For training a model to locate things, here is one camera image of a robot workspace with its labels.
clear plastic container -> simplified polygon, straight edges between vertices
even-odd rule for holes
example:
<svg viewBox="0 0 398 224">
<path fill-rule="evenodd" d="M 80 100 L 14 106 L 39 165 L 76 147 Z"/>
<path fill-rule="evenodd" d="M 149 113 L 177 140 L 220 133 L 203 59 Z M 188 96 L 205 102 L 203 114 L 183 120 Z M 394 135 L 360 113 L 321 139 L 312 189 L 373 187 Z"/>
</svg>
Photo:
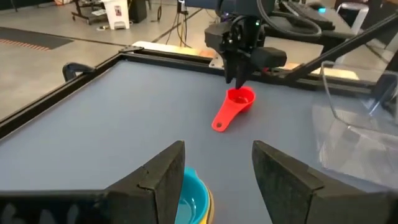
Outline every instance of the clear plastic container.
<svg viewBox="0 0 398 224">
<path fill-rule="evenodd" d="M 389 79 L 376 85 L 382 74 Z M 354 82 L 367 80 L 357 83 L 362 85 L 357 90 L 365 91 L 351 95 L 333 91 L 341 76 Z M 323 168 L 398 189 L 397 77 L 395 72 L 323 63 L 323 85 L 312 107 L 318 162 Z"/>
</svg>

trash can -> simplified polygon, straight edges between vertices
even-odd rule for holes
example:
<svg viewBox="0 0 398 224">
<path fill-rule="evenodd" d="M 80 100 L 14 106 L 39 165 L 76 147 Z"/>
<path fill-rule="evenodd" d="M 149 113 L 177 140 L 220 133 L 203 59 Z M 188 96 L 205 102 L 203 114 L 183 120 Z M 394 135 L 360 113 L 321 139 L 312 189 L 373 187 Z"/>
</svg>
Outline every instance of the trash can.
<svg viewBox="0 0 398 224">
<path fill-rule="evenodd" d="M 139 23 L 146 19 L 146 0 L 129 0 L 129 16 L 133 23 Z"/>
<path fill-rule="evenodd" d="M 109 26 L 114 29 L 130 29 L 127 0 L 102 0 L 105 5 Z"/>
</svg>

measuring cup handle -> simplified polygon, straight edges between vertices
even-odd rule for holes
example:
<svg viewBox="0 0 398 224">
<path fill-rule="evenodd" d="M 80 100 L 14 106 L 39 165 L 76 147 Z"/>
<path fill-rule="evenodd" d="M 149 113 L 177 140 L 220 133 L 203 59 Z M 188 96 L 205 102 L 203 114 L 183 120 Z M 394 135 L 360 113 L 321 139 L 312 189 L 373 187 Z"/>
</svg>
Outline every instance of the measuring cup handle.
<svg viewBox="0 0 398 224">
<path fill-rule="evenodd" d="M 241 110 L 243 110 L 243 108 L 244 105 L 234 105 L 224 102 L 215 119 L 213 120 L 211 127 L 218 132 L 225 131 L 230 122 Z"/>
</svg>

metal frame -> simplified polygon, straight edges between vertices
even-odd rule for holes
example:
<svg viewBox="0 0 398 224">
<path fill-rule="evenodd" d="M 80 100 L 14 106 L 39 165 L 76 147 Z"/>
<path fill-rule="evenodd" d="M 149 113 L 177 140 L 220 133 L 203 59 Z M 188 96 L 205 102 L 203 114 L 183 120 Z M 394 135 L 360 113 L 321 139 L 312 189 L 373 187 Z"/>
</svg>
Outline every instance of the metal frame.
<svg viewBox="0 0 398 224">
<path fill-rule="evenodd" d="M 39 98 L 33 103 L 23 107 L 19 111 L 16 111 L 14 114 L 1 120 L 0 139 L 15 131 L 22 125 L 26 124 L 26 122 L 30 121 L 45 110 L 49 109 L 51 106 L 58 103 L 60 100 L 67 97 L 74 91 L 78 90 L 83 85 L 94 80 L 96 77 L 100 76 L 102 73 L 116 65 L 119 61 L 124 60 L 178 68 L 188 71 L 208 73 L 209 75 L 224 75 L 224 71 L 217 68 L 210 68 L 208 66 L 208 64 L 210 63 L 209 58 L 167 53 L 156 50 L 146 50 L 142 47 L 130 47 L 121 50 L 120 53 L 107 59 L 95 68 L 87 69 L 87 67 L 85 67 L 84 69 L 86 70 L 84 71 L 69 71 L 73 74 L 72 76 L 65 75 L 65 72 L 68 70 L 64 67 L 64 77 L 69 77 L 66 78 L 67 82 L 57 89 L 51 91 L 49 94 Z M 323 83 L 320 80 L 319 75 L 310 73 L 307 74 L 305 77 L 299 78 L 298 80 L 292 82 L 286 79 L 286 72 L 289 71 L 290 70 L 277 69 L 267 73 L 257 72 L 250 77 L 250 80 L 272 85 L 285 85 L 292 88 L 310 91 L 317 91 L 320 88 L 323 88 Z M 76 76 L 76 72 L 83 73 L 79 76 Z M 357 94 L 371 94 L 373 88 L 375 87 L 375 83 L 369 83 L 364 81 L 344 80 L 340 78 L 330 78 L 328 79 L 328 81 L 330 82 L 329 89 L 331 93 L 337 95 L 354 96 Z"/>
</svg>

blue bowl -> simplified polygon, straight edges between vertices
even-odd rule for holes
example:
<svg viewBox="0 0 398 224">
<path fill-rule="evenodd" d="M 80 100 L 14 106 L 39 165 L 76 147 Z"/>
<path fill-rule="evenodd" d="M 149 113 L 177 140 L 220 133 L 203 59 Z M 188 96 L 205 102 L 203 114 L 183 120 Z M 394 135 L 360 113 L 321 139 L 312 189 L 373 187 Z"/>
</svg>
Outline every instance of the blue bowl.
<svg viewBox="0 0 398 224">
<path fill-rule="evenodd" d="M 198 224 L 209 207 L 209 193 L 194 169 L 186 167 L 175 224 Z"/>
</svg>

